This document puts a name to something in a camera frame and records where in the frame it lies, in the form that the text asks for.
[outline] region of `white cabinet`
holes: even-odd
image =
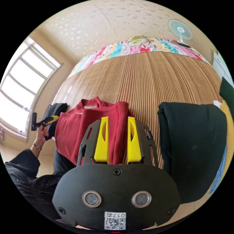
[[[213,68],[216,70],[216,72],[218,73],[220,78],[222,78],[224,76],[225,71],[223,70],[223,68],[220,66],[220,64],[215,59],[213,62]]]
[[[222,79],[224,77],[230,85],[234,88],[234,83],[231,74],[225,63],[222,62],[221,58],[214,52],[214,62],[213,68],[218,73],[219,77]]]

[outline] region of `hand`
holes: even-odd
[[[49,132],[47,127],[45,127],[43,129],[43,126],[41,125],[38,129],[37,129],[37,137],[35,140],[35,145],[38,145],[40,147],[42,147],[46,141],[45,137],[49,136]]]

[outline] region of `wristwatch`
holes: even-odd
[[[35,143],[33,143],[33,145],[36,147],[36,149],[37,149],[38,151],[41,151],[41,150],[42,150],[42,148],[41,148],[40,146],[35,145]]]

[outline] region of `folded red cloth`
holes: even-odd
[[[80,144],[88,126],[106,116],[109,117],[110,164],[121,163],[127,146],[127,118],[134,117],[127,102],[111,104],[98,97],[82,99],[74,109],[61,113],[55,129],[58,152],[77,165]]]

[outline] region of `white fan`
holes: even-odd
[[[177,41],[178,44],[189,47],[189,44],[185,43],[184,40],[191,40],[193,38],[193,34],[190,28],[177,19],[169,20],[167,25],[170,31],[180,39]]]

